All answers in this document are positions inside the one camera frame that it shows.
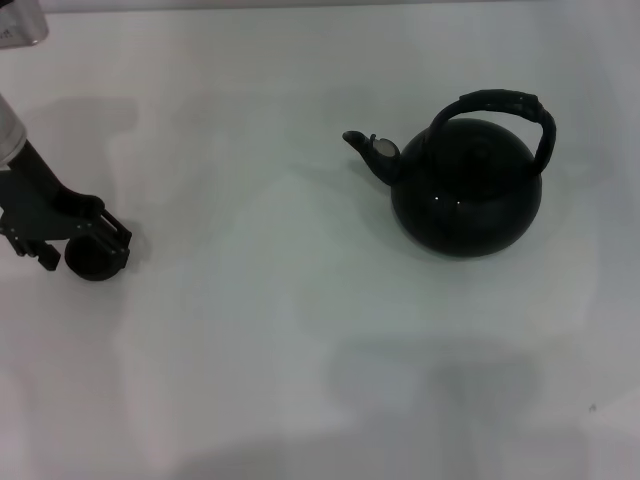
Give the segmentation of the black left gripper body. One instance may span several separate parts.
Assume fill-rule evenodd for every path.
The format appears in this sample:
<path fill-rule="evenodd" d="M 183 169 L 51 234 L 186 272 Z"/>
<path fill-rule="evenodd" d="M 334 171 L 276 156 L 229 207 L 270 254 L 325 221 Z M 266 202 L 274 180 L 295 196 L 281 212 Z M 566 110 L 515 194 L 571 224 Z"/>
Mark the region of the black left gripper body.
<path fill-rule="evenodd" d="M 18 255 L 36 257 L 47 241 L 87 232 L 105 204 L 64 186 L 27 142 L 1 172 L 1 210 L 1 234 Z"/>

